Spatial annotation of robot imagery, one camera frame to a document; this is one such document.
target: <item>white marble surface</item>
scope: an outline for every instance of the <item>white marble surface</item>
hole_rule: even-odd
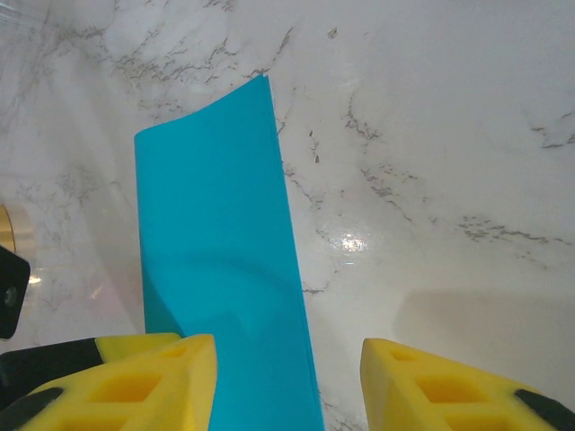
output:
[[[132,138],[265,72],[329,428],[367,429],[366,337],[575,407],[574,2],[63,1],[0,29],[39,244],[0,350],[143,329]]]

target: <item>blue paper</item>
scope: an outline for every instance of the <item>blue paper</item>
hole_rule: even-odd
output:
[[[270,84],[136,136],[146,331],[215,335],[210,431],[323,430]]]

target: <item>brass object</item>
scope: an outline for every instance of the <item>brass object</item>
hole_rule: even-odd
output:
[[[16,250],[10,217],[8,216],[8,211],[2,205],[0,205],[0,245],[12,253]]]

